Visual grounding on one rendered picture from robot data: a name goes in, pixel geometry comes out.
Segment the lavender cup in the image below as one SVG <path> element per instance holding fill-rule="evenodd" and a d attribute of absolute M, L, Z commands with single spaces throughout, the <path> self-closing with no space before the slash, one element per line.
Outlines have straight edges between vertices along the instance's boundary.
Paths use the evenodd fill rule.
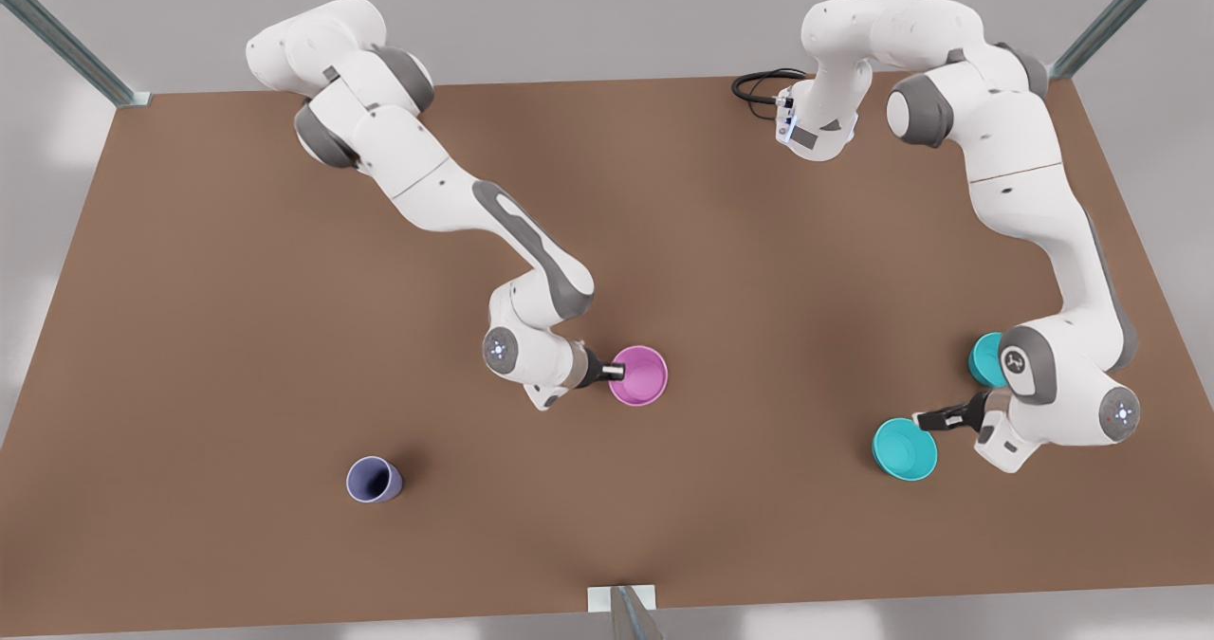
<path fill-rule="evenodd" d="M 346 472 L 347 494 L 361 504 L 390 502 L 403 488 L 398 468 L 381 457 L 363 457 Z"/>

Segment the silver frame post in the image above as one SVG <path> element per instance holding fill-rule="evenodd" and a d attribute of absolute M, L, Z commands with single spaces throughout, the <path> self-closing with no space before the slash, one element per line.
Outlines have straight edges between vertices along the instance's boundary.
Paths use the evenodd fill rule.
<path fill-rule="evenodd" d="M 0 0 L 8 13 L 117 108 L 147 107 L 149 92 L 134 91 L 39 0 Z"/>
<path fill-rule="evenodd" d="M 1078 38 L 1059 53 L 1057 60 L 1048 66 L 1049 79 L 1073 79 L 1146 2 L 1148 0 L 1111 0 Z"/>
<path fill-rule="evenodd" d="M 586 595 L 589 613 L 609 613 L 611 640 L 665 640 L 653 617 L 654 585 L 590 587 Z"/>

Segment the teal blue bowl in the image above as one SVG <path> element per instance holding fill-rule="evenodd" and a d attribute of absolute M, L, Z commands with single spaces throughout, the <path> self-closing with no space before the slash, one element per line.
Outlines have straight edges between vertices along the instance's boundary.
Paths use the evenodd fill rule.
<path fill-rule="evenodd" d="M 989 332 L 976 338 L 968 351 L 968 370 L 985 387 L 1005 387 L 1006 379 L 999 359 L 1002 332 Z"/>
<path fill-rule="evenodd" d="M 901 481 L 921 481 L 937 468 L 935 437 L 909 418 L 885 420 L 873 434 L 870 451 L 877 468 Z"/>

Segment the pink bowl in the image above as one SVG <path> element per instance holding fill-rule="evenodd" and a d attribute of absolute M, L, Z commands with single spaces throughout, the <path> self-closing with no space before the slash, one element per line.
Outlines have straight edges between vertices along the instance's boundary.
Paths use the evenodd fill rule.
<path fill-rule="evenodd" d="M 664 357 L 654 349 L 643 345 L 626 347 L 615 355 L 613 363 L 624 369 L 623 379 L 609 381 L 615 400 L 641 407 L 651 404 L 664 392 L 669 370 Z"/>

